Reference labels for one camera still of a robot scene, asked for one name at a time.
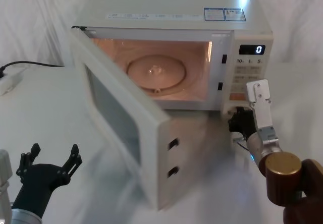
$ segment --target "white backdrop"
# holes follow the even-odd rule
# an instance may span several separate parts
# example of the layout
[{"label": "white backdrop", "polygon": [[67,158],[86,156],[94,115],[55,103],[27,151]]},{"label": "white backdrop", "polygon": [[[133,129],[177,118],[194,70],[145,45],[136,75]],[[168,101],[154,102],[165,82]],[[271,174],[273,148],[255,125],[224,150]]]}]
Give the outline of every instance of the white backdrop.
[{"label": "white backdrop", "polygon": [[[0,65],[72,66],[67,30],[86,0],[0,0]],[[323,0],[260,0],[274,32],[272,62],[323,62]]]}]

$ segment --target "silver metal part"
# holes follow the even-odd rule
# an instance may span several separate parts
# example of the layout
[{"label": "silver metal part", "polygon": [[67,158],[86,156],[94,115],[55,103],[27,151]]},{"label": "silver metal part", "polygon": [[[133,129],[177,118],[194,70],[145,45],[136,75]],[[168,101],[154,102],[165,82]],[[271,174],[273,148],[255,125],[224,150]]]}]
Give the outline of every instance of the silver metal part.
[{"label": "silver metal part", "polygon": [[259,134],[257,132],[253,133],[247,140],[247,148],[257,166],[259,166],[260,161],[270,153],[282,151],[279,145],[276,144],[263,144]]},{"label": "silver metal part", "polygon": [[9,154],[5,150],[0,150],[0,219],[7,223],[11,221],[11,206],[7,188],[8,179],[12,176],[12,169]]},{"label": "silver metal part", "polygon": [[42,224],[41,218],[27,210],[13,209],[11,224]]},{"label": "silver metal part", "polygon": [[268,154],[282,151],[273,127],[268,80],[248,82],[247,94],[257,128],[257,132],[249,137],[247,147],[259,165]]}]

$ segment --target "microwave control panel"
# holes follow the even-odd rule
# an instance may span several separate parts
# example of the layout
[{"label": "microwave control panel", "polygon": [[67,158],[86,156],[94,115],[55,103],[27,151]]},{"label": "microwave control panel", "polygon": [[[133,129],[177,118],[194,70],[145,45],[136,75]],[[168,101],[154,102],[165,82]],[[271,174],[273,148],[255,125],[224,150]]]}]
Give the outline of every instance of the microwave control panel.
[{"label": "microwave control panel", "polygon": [[262,56],[240,55],[235,59],[234,75],[230,90],[230,100],[246,100],[247,82],[259,80],[264,68]]},{"label": "microwave control panel", "polygon": [[264,78],[272,43],[271,33],[248,34],[234,31],[231,56],[226,69],[222,114],[230,114],[237,106],[249,106],[246,84]]}]

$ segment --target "brown cylindrical joint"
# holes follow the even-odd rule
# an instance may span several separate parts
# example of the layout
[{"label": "brown cylindrical joint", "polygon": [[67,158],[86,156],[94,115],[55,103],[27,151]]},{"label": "brown cylindrical joint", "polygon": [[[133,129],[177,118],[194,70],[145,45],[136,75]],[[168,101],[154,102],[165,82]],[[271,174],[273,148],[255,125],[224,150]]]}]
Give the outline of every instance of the brown cylindrical joint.
[{"label": "brown cylindrical joint", "polygon": [[289,152],[270,154],[265,162],[268,199],[286,206],[301,197],[298,187],[301,180],[301,160]]}]

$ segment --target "microwave button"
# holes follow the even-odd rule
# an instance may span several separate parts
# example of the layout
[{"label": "microwave button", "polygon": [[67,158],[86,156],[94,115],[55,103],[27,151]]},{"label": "microwave button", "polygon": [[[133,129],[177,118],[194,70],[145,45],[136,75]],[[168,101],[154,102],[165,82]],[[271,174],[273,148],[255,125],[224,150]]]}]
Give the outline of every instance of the microwave button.
[{"label": "microwave button", "polygon": [[255,81],[255,80],[258,80],[259,77],[257,75],[249,75],[248,76],[248,81]]},{"label": "microwave button", "polygon": [[243,101],[246,100],[246,96],[244,93],[231,93],[230,100]]},{"label": "microwave button", "polygon": [[242,84],[246,82],[246,76],[243,75],[236,75],[234,76],[233,83],[235,84]]},{"label": "microwave button", "polygon": [[250,74],[260,74],[260,72],[261,72],[261,67],[259,67],[259,66],[251,66],[248,73],[250,73]]},{"label": "microwave button", "polygon": [[246,66],[236,66],[234,72],[236,74],[246,74],[247,73],[247,67]]}]

